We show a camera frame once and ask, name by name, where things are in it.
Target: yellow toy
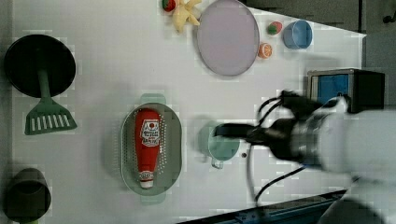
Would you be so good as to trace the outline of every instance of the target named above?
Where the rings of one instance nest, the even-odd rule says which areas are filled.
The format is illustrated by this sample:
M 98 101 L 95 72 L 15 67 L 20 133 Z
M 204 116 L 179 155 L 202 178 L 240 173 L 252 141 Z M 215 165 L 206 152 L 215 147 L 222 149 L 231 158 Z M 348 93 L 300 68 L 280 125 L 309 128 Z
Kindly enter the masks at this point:
M 175 25 L 177 31 L 179 33 L 183 32 L 184 24 L 187 20 L 194 25 L 200 25 L 200 22 L 192 15 L 192 8 L 201 3 L 202 0 L 190 0 L 187 4 L 184 3 L 184 0 L 179 0 L 175 12 L 173 14 L 173 24 Z

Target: spatula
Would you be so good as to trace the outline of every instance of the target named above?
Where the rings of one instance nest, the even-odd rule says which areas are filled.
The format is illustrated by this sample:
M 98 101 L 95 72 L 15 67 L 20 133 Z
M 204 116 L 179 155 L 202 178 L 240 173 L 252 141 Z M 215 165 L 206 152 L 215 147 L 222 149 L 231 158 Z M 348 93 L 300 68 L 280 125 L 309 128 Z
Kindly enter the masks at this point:
M 46 62 L 41 49 L 35 51 L 41 100 L 26 116 L 25 134 L 54 133 L 77 128 L 70 112 L 50 97 Z

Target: teal cup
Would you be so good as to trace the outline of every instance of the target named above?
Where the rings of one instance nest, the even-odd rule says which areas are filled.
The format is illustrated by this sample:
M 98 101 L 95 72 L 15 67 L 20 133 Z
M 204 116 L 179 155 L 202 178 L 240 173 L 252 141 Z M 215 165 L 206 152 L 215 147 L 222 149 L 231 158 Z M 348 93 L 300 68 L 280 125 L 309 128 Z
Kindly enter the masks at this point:
M 231 159 L 239 148 L 239 139 L 230 139 L 214 136 L 214 131 L 219 122 L 210 121 L 199 132 L 201 151 L 212 159 L 212 166 L 223 168 L 223 163 Z

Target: blue cup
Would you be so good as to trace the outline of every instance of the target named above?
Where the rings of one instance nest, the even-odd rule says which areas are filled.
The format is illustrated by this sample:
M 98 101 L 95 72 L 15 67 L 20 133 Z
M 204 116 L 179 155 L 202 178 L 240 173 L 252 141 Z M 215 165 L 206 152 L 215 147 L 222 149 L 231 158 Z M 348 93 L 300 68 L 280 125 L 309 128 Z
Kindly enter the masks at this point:
M 283 31 L 283 42 L 289 49 L 307 49 L 312 42 L 312 29 L 306 21 L 295 21 Z

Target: table surface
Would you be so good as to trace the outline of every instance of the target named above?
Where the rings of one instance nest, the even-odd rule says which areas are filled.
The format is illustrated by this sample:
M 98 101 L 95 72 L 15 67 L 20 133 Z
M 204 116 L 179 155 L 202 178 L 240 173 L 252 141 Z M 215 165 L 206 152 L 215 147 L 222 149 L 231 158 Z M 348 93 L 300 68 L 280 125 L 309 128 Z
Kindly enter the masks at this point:
M 205 9 L 213 1 L 204 1 Z M 258 59 L 243 75 L 222 77 L 203 64 L 195 29 L 178 35 L 160 1 L 14 1 L 13 36 L 59 37 L 74 53 L 78 72 L 72 86 L 53 99 L 73 114 L 78 128 L 62 133 L 24 135 L 27 113 L 38 99 L 12 92 L 13 171 L 40 169 L 52 204 L 45 223 L 176 223 L 254 206 L 248 196 L 246 159 L 238 153 L 222 170 L 211 167 L 197 146 L 209 120 L 254 122 L 257 107 L 284 89 L 301 90 L 308 70 L 361 68 L 359 35 L 310 23 L 308 49 L 287 49 L 280 35 L 265 33 L 271 21 L 285 26 L 294 18 L 250 8 L 261 41 L 273 55 Z M 120 126 L 146 92 L 162 93 L 180 117 L 183 166 L 164 202 L 142 205 L 120 176 Z M 282 116 L 281 111 L 273 117 Z M 256 191 L 298 168 L 276 160 L 265 147 L 254 150 Z M 281 181 L 261 197 L 280 203 L 348 187 L 346 175 L 306 170 Z

